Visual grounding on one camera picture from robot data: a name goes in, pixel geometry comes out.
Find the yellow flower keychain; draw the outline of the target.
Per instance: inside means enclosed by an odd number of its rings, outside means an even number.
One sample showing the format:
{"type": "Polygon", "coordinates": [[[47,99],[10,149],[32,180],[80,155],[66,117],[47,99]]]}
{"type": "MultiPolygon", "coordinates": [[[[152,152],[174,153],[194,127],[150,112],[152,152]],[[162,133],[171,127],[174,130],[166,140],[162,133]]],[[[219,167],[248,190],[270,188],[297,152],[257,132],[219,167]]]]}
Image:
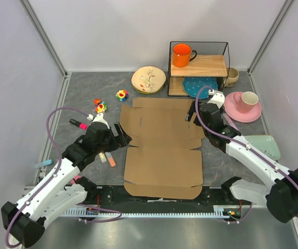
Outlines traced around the yellow flower keychain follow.
{"type": "Polygon", "coordinates": [[[105,102],[101,102],[95,106],[95,108],[92,110],[92,113],[96,115],[105,111],[107,111],[107,104],[105,102]]]}

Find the light blue highlighter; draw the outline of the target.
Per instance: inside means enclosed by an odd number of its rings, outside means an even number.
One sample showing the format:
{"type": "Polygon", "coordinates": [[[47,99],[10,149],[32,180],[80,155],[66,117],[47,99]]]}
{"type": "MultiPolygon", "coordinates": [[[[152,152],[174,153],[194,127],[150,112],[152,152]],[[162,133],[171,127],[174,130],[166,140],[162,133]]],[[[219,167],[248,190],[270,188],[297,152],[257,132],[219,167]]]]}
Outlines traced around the light blue highlighter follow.
{"type": "Polygon", "coordinates": [[[52,160],[51,159],[48,159],[48,160],[45,160],[45,161],[42,161],[38,164],[35,165],[35,168],[36,169],[39,169],[39,168],[42,168],[42,167],[46,167],[46,166],[49,166],[52,164],[52,160]]]}

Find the pink black highlighter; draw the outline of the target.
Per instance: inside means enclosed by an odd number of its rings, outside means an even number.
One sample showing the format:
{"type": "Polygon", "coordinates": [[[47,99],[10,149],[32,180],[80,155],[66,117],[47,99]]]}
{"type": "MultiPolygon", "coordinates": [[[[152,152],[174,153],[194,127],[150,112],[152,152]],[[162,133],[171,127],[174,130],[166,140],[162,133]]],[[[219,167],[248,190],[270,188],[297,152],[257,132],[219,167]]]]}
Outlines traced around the pink black highlighter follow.
{"type": "Polygon", "coordinates": [[[79,121],[77,121],[77,120],[75,120],[75,119],[70,119],[70,120],[69,120],[69,123],[71,123],[71,124],[73,124],[73,125],[79,127],[79,128],[82,129],[82,130],[86,130],[87,127],[88,127],[85,123],[79,122],[79,121]]]}

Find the brown cardboard box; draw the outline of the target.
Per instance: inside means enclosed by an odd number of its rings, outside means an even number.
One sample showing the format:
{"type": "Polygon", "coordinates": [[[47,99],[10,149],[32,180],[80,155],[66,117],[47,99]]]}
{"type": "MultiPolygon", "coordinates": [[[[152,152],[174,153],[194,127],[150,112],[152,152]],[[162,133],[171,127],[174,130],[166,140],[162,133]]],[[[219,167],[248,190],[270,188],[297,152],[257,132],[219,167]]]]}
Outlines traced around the brown cardboard box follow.
{"type": "Polygon", "coordinates": [[[120,125],[132,138],[124,188],[136,197],[195,199],[202,191],[201,127],[186,121],[191,99],[134,98],[120,125]]]}

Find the blue dotted plate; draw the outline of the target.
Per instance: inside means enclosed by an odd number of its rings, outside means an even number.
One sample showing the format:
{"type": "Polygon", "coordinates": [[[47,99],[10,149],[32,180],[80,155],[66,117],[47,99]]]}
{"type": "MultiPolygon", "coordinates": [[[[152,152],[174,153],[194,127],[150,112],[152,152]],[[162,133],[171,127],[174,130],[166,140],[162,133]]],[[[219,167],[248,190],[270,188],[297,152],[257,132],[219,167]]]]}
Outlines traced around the blue dotted plate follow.
{"type": "Polygon", "coordinates": [[[209,86],[214,90],[218,89],[218,84],[214,77],[185,77],[182,85],[184,91],[192,98],[196,98],[199,90],[204,86],[209,86]]]}

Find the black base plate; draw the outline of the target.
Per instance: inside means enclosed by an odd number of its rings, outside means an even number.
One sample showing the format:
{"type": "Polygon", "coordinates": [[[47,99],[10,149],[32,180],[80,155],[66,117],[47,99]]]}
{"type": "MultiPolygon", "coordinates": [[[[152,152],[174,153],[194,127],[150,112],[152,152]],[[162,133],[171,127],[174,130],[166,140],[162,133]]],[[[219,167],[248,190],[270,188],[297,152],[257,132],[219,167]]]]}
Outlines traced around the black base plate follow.
{"type": "Polygon", "coordinates": [[[228,194],[221,187],[202,188],[198,197],[193,199],[178,199],[178,198],[161,198],[161,197],[140,197],[132,196],[123,186],[102,185],[98,186],[94,191],[90,192],[84,203],[98,204],[106,206],[108,209],[112,205],[135,202],[135,203],[152,203],[152,202],[173,202],[173,203],[194,203],[196,205],[236,205],[249,204],[248,201],[239,201],[231,194],[228,194]]]}

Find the orange mug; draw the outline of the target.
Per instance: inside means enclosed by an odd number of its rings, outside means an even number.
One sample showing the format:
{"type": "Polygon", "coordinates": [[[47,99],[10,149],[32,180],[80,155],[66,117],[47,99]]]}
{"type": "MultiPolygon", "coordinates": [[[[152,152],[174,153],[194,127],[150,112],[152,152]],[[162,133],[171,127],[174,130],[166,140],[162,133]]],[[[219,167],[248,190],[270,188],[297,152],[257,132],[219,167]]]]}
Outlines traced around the orange mug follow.
{"type": "Polygon", "coordinates": [[[197,51],[187,44],[176,44],[172,50],[172,63],[176,67],[186,67],[197,57],[197,51]]]}

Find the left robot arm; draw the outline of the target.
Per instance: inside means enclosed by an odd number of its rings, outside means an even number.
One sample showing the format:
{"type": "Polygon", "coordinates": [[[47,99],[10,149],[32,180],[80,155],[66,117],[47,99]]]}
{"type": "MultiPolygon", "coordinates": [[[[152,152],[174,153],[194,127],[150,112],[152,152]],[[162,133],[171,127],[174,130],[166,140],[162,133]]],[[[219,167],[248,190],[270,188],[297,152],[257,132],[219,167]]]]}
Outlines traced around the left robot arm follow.
{"type": "Polygon", "coordinates": [[[57,165],[31,192],[16,203],[8,201],[2,206],[7,247],[33,246],[46,228],[69,208],[82,202],[95,202],[97,186],[87,178],[78,179],[67,191],[59,192],[72,178],[94,162],[99,153],[110,153],[131,142],[131,137],[119,123],[114,126],[118,135],[113,134],[106,121],[93,121],[86,133],[65,149],[57,165]]]}

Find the mint green square plate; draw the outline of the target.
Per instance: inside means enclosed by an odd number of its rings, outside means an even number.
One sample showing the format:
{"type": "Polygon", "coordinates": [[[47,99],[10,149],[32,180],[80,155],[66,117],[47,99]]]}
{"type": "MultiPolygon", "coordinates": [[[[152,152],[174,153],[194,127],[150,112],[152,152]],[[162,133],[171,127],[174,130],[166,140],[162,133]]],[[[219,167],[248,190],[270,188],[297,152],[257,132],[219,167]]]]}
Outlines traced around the mint green square plate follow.
{"type": "Polygon", "coordinates": [[[271,135],[248,135],[246,140],[266,156],[277,161],[281,157],[279,147],[271,135]]]}

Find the rainbow flower plush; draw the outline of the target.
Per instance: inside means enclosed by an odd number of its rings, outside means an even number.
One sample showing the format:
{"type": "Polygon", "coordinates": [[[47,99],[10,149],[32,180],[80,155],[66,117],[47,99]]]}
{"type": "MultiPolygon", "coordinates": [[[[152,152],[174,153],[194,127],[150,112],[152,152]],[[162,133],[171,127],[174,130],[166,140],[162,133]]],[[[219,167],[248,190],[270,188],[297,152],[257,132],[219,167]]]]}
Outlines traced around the rainbow flower plush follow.
{"type": "Polygon", "coordinates": [[[128,91],[126,91],[126,90],[119,90],[119,91],[116,93],[115,96],[116,96],[116,98],[117,98],[118,101],[123,102],[123,101],[125,101],[125,100],[128,98],[129,93],[128,93],[128,91]]]}

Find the pink saucer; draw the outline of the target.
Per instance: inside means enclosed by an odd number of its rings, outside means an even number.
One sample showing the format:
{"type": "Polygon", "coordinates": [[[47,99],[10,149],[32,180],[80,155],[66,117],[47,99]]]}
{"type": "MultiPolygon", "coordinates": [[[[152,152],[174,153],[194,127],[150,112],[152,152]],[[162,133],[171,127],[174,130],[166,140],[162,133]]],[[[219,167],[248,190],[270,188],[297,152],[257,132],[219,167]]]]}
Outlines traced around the pink saucer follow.
{"type": "Polygon", "coordinates": [[[239,111],[236,110],[236,104],[233,99],[233,95],[235,93],[242,93],[242,92],[233,92],[230,93],[226,98],[224,102],[225,112],[234,120],[239,122],[253,122],[256,121],[261,113],[262,113],[262,107],[260,103],[258,102],[257,105],[248,113],[242,114],[239,111]]]}

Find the cream bird plate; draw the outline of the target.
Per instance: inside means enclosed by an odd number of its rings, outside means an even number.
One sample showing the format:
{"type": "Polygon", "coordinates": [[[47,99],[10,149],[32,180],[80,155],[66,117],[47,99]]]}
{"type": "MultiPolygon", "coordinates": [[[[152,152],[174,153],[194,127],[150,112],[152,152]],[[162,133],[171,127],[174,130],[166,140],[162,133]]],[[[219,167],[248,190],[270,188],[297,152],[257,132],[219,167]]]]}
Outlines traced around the cream bird plate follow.
{"type": "Polygon", "coordinates": [[[166,74],[161,69],[144,66],[133,74],[131,84],[139,93],[154,94],[163,88],[166,79],[166,74]]]}

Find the small orange toy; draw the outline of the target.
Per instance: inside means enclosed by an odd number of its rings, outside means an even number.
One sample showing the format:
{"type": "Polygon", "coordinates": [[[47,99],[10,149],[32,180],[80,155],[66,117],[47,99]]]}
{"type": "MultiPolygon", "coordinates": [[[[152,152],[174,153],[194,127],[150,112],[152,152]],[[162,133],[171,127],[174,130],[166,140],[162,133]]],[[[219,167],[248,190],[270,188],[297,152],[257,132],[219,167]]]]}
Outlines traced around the small orange toy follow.
{"type": "Polygon", "coordinates": [[[93,103],[94,103],[95,106],[99,105],[101,102],[102,102],[101,99],[94,99],[93,100],[93,103]]]}

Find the pink cup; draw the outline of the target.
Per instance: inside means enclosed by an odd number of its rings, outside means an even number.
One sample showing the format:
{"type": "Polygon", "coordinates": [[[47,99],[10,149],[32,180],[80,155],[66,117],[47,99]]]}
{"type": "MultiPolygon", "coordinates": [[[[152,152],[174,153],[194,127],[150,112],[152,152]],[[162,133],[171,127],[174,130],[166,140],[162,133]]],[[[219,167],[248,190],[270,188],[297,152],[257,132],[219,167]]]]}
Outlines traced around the pink cup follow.
{"type": "Polygon", "coordinates": [[[233,99],[236,104],[236,110],[242,114],[250,112],[259,102],[259,97],[250,91],[235,93],[233,99]]]}

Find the beige ceramic cup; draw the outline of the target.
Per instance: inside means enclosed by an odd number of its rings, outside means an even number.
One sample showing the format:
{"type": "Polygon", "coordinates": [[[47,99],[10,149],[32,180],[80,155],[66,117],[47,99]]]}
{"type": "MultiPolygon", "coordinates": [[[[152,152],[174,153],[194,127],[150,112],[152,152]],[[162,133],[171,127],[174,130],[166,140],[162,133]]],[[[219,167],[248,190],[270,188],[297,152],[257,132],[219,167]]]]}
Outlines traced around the beige ceramic cup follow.
{"type": "Polygon", "coordinates": [[[224,87],[232,87],[236,84],[239,79],[239,71],[233,67],[228,67],[227,71],[227,78],[223,79],[224,87]]]}

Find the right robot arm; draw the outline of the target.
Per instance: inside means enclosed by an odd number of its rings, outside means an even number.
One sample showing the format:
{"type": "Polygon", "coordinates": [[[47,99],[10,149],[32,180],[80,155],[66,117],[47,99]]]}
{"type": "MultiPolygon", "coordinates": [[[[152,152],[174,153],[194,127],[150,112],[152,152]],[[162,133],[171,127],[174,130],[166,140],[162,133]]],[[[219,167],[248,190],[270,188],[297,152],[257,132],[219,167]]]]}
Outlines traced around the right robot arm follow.
{"type": "Polygon", "coordinates": [[[292,171],[253,147],[237,129],[223,122],[214,103],[193,100],[186,121],[202,127],[210,144],[235,158],[252,171],[261,184],[232,177],[221,188],[226,204],[245,200],[266,207],[275,219],[287,223],[298,218],[298,169],[292,171]]]}

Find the orange highlighter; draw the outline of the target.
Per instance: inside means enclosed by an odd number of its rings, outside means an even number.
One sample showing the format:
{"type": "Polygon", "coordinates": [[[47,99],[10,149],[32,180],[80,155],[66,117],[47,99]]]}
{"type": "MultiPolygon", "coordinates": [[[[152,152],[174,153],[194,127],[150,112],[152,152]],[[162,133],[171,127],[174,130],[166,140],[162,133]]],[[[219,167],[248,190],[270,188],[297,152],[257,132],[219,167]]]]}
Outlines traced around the orange highlighter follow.
{"type": "Polygon", "coordinates": [[[116,162],[114,160],[114,158],[112,157],[111,153],[105,153],[105,156],[110,164],[111,167],[115,167],[116,166],[116,162]]]}

